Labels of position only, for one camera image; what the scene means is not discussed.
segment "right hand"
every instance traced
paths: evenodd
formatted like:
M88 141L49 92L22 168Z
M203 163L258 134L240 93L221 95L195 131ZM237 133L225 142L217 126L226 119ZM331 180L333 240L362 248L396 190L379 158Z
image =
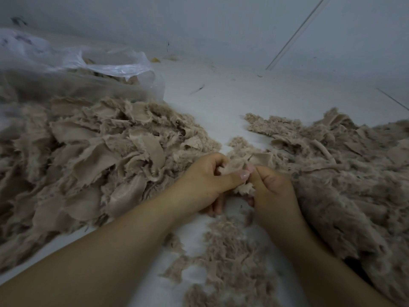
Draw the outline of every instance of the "right hand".
M254 205L256 221L268 232L274 244L285 250L311 236L287 175L255 166L249 181L256 190L254 199L249 202Z

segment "forearm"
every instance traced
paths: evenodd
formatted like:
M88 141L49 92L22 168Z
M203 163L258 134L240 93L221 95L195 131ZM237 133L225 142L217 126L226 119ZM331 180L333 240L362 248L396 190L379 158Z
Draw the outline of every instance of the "forearm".
M145 202L0 287L0 305L120 306L174 225L166 198Z
M393 307L327 249L312 232L284 249L314 307Z

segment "hand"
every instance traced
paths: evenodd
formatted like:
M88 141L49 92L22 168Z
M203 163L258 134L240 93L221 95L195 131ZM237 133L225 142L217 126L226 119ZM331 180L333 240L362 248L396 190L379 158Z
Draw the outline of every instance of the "hand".
M176 217L187 217L207 207L211 216L222 214L223 193L245 183L250 176L248 170L216 175L217 167L228 162L229 159L220 153L202 156L163 193L175 205Z
M249 181L256 190L255 217L259 225L269 233L272 241L281 249L301 243L311 231L301 214L294 188L289 177L268 167L256 166Z

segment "plastic bag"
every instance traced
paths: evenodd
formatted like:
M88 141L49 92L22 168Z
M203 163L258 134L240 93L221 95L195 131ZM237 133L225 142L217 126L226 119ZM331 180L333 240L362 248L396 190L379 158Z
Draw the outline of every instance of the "plastic bag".
M24 69L47 74L82 69L126 81L136 76L139 90L148 92L155 101L163 100L163 77L154 71L143 52L136 53L132 49L103 51L87 46L56 49L42 38L9 28L0 28L0 45L2 70Z

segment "fingernail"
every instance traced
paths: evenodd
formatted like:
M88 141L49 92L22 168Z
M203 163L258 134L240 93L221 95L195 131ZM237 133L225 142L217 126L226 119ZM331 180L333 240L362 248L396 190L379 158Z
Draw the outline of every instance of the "fingernail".
M249 176L250 176L250 171L248 171L248 170L242 170L242 171L240 172L240 178L241 178L243 181L247 181L247 179L249 178Z
M253 164L248 164L247 165L247 170L252 173L254 170L256 170L255 166Z

